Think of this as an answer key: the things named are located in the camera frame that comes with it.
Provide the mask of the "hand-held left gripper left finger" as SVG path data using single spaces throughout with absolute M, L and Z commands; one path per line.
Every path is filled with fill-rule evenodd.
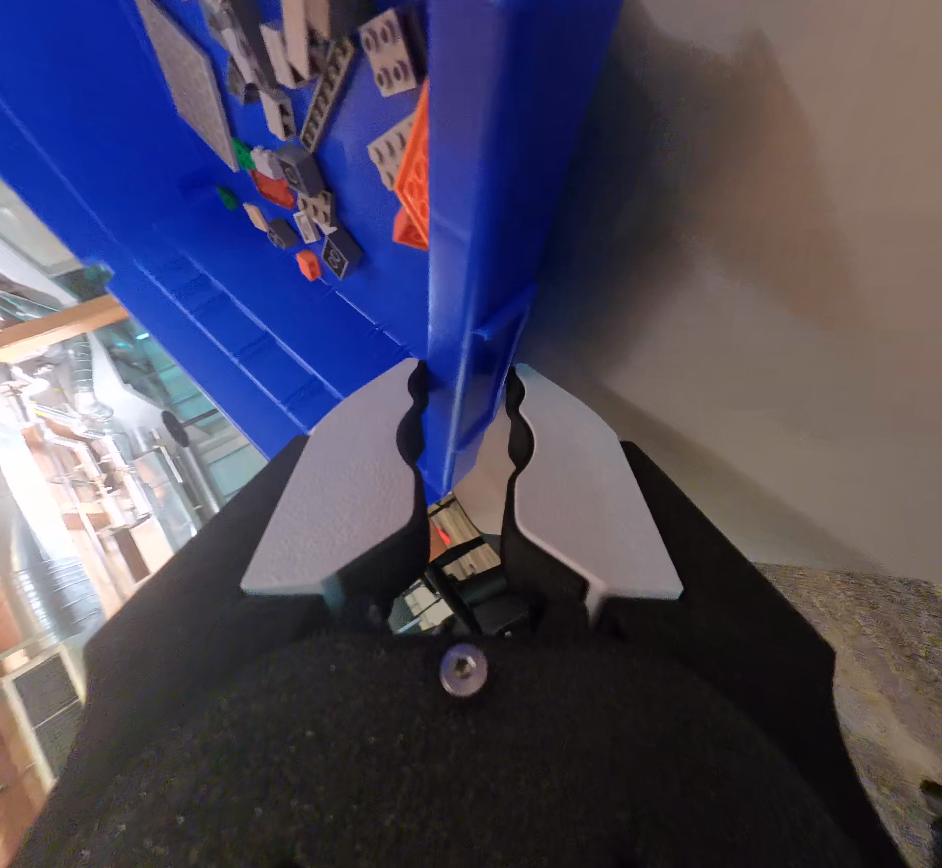
M 241 580 L 254 595 L 394 598 L 429 556 L 426 367 L 401 360 L 310 431 Z

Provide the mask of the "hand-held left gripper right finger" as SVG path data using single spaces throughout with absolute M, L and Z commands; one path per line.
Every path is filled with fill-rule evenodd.
M 526 364 L 506 391 L 511 586 L 546 600 L 677 600 L 683 583 L 615 431 Z

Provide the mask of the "blue plastic bin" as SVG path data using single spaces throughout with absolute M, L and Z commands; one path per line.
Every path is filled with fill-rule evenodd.
M 159 0 L 211 56 L 198 8 Z M 259 0 L 267 18 L 279 0 Z M 133 0 L 2 0 L 2 178 L 274 456 L 411 356 L 421 465 L 448 492 L 497 412 L 576 136 L 623 0 L 414 4 L 424 81 L 382 97 L 361 57 L 316 154 L 364 252 L 311 283 L 218 186 L 288 218 L 178 116 Z M 395 177 L 429 82 L 427 252 L 393 240 Z

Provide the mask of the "grey desk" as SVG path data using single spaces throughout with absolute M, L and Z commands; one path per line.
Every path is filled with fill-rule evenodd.
M 517 358 L 751 559 L 940 580 L 940 0 L 625 0 Z

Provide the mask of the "orange brick plate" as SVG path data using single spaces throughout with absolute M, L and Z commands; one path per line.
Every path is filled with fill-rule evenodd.
M 414 122 L 394 181 L 400 202 L 393 240 L 427 252 L 430 230 L 429 82 L 422 86 Z

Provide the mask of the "grey square baseplate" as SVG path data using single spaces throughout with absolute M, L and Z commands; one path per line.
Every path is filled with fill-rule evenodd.
M 240 169 L 214 64 L 156 0 L 134 0 L 178 115 L 232 171 Z

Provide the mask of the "pile of loose bricks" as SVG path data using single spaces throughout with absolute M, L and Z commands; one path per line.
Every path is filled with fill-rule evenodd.
M 347 278 L 364 252 L 339 219 L 316 154 L 361 57 L 382 97 L 424 81 L 416 6 L 378 11 L 374 0 L 279 0 L 280 15 L 272 19 L 259 0 L 180 1 L 198 8 L 221 50 L 223 61 L 214 61 L 192 37 L 214 64 L 240 166 L 235 173 L 247 175 L 257 194 L 289 217 L 268 217 L 223 186 L 216 188 L 220 201 L 242 208 L 273 246 L 291 252 L 309 282 Z

